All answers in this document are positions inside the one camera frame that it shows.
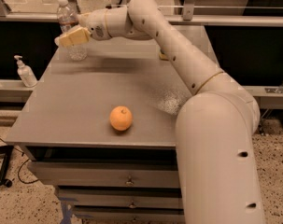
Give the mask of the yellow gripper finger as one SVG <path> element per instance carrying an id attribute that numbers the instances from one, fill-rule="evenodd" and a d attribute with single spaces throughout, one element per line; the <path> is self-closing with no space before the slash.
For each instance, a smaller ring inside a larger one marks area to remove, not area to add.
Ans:
<path id="1" fill-rule="evenodd" d="M 71 47 L 87 43 L 90 40 L 91 33 L 87 28 L 79 25 L 71 28 L 66 33 L 63 33 L 54 39 L 54 42 L 59 47 Z"/>

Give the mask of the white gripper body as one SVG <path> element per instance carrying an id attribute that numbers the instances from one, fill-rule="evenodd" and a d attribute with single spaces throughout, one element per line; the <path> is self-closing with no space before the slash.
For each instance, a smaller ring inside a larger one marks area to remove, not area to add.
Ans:
<path id="1" fill-rule="evenodd" d="M 106 9 L 80 14 L 78 21 L 82 27 L 88 30 L 91 38 L 95 40 L 109 39 L 109 33 L 106 28 Z"/>

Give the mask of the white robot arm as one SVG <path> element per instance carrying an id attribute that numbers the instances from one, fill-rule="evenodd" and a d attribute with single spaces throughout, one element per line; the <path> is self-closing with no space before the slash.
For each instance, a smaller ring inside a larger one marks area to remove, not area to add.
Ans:
<path id="1" fill-rule="evenodd" d="M 171 25 L 154 0 L 85 13 L 56 37 L 60 47 L 90 39 L 154 39 L 191 92 L 176 121 L 186 224 L 265 224 L 252 145 L 255 98 Z"/>

